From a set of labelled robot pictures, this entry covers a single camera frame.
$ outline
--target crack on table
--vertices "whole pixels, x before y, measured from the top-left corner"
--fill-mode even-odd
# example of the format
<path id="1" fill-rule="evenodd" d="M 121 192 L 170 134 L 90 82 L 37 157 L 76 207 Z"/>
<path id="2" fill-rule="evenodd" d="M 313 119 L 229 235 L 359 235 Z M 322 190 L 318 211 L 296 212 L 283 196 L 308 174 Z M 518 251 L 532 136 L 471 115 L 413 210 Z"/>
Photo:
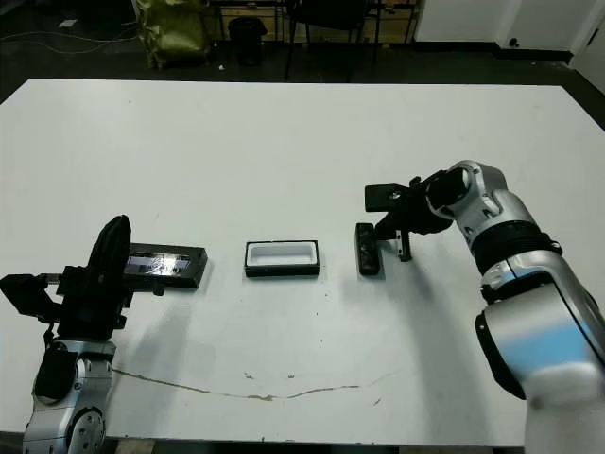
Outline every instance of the crack on table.
<path id="1" fill-rule="evenodd" d="M 131 372 L 122 371 L 120 369 L 112 369 L 112 370 L 118 375 L 128 376 L 130 378 L 135 378 L 137 380 L 143 380 L 143 381 L 147 381 L 149 383 L 156 383 L 158 385 L 170 386 L 172 388 L 178 388 L 181 390 L 191 391 L 194 393 L 213 394 L 213 395 L 219 395 L 222 397 L 231 397 L 231 398 L 235 398 L 235 399 L 262 400 L 263 402 L 272 402 L 273 400 L 297 399 L 299 397 L 302 397 L 302 396 L 308 395 L 308 394 L 312 394 L 312 393 L 327 393 L 330 391 L 337 391 L 337 390 L 355 390 L 355 389 L 359 389 L 359 388 L 369 388 L 370 386 L 375 385 L 379 381 L 384 380 L 385 378 L 388 378 L 389 376 L 394 375 L 397 372 L 399 372 L 399 370 L 396 370 L 396 371 L 392 371 L 392 372 L 383 374 L 383 375 L 379 376 L 378 378 L 376 378 L 375 380 L 371 381 L 368 385 L 342 385 L 342 386 L 331 386 L 331 387 L 327 387 L 327 388 L 314 388 L 313 390 L 303 391 L 301 393 L 295 393 L 295 394 L 291 394 L 291 395 L 273 395 L 273 394 L 244 395 L 244 394 L 218 393 L 215 391 L 204 390 L 203 388 L 195 388 L 193 386 L 181 385 L 179 383 L 173 383 L 171 381 L 165 381 L 165 380 L 160 380 L 157 378 L 151 378 L 151 377 L 145 376 L 145 375 L 133 374 Z"/>

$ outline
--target yellow bag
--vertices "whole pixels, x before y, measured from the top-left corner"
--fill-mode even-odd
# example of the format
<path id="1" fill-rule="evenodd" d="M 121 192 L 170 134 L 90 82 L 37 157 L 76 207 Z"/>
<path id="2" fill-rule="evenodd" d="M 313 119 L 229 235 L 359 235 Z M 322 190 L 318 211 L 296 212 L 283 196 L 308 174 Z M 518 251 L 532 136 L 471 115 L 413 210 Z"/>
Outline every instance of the yellow bag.
<path id="1" fill-rule="evenodd" d="M 207 57 L 210 39 L 202 15 L 209 7 L 204 0 L 137 0 L 136 7 L 149 66 L 162 69 Z"/>

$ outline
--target white wall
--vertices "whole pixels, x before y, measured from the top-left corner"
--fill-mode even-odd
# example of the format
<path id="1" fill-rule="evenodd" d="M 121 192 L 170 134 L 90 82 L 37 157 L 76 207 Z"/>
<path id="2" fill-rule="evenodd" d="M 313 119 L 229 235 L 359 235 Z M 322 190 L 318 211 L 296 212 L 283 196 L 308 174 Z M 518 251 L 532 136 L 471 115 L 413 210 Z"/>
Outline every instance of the white wall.
<path id="1" fill-rule="evenodd" d="M 603 0 L 424 0 L 415 37 L 503 48 L 516 38 L 522 49 L 575 52 L 598 3 Z"/>
<path id="2" fill-rule="evenodd" d="M 492 42 L 508 0 L 424 0 L 417 41 Z"/>
<path id="3" fill-rule="evenodd" d="M 570 50 L 595 0 L 523 0 L 501 47 L 516 38 L 521 49 Z"/>

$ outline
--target floor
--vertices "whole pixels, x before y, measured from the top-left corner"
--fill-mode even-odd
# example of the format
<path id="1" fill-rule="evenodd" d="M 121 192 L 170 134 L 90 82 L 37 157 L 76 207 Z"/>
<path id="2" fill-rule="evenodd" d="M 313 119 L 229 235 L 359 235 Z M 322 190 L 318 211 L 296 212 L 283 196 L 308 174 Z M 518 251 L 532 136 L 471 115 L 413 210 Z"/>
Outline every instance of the floor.
<path id="1" fill-rule="evenodd" d="M 91 29 L 75 24 L 58 29 L 69 17 L 65 11 L 41 13 L 22 7 L 0 16 L 0 102 L 30 78 L 61 79 L 157 79 L 283 82 L 287 48 L 264 46 L 264 61 L 256 67 L 237 65 L 233 49 L 218 44 L 214 60 L 196 66 L 180 66 L 157 71 L 147 68 L 145 52 L 134 36 L 133 26 L 104 26 Z M 54 35 L 26 35 L 11 40 L 2 37 L 32 30 L 64 32 L 108 40 L 119 34 L 120 43 L 103 44 Z M 341 45 L 295 48 L 289 82 L 344 83 L 469 83 L 561 85 L 605 130 L 605 96 L 586 79 L 557 61 L 498 60 L 490 52 L 419 52 L 410 47 L 380 48 L 372 63 L 372 49 Z M 20 452 L 21 435 L 1 434 L 0 451 Z M 241 449 L 263 452 L 320 451 L 370 454 L 396 452 L 398 448 L 313 445 L 241 444 L 150 444 L 116 441 L 106 443 L 104 452 L 134 454 L 154 452 L 226 452 Z M 494 452 L 522 452 L 495 450 Z M 486 448 L 401 448 L 401 454 L 484 454 Z"/>

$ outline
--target dark floor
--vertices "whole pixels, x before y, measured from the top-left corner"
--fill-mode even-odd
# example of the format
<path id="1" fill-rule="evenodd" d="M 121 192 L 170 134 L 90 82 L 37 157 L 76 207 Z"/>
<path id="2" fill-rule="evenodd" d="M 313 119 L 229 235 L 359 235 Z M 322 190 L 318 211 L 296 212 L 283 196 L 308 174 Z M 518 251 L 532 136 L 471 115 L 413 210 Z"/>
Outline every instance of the dark floor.
<path id="1" fill-rule="evenodd" d="M 44 15 L 33 8 L 16 9 L 0 17 L 0 36 L 32 30 L 61 31 L 97 39 L 111 39 L 118 33 L 122 33 L 122 39 L 134 35 L 133 25 L 99 27 L 76 23 L 71 29 L 58 29 L 66 16 L 70 17 L 70 13 Z M 0 101 L 29 78 L 282 82 L 287 54 L 285 45 L 266 44 L 265 59 L 260 66 L 240 67 L 233 49 L 228 44 L 219 44 L 212 63 L 157 71 L 147 67 L 138 40 L 103 45 L 85 54 L 59 54 L 42 44 L 69 52 L 98 45 L 47 35 L 0 41 Z M 488 51 L 421 52 L 410 47 L 392 47 L 381 48 L 377 62 L 372 63 L 372 49 L 368 46 L 319 45 L 309 49 L 299 46 L 294 51 L 288 81 L 346 82 L 349 76 L 353 83 L 561 85 L 605 129 L 605 96 L 577 72 L 556 61 L 499 60 Z"/>

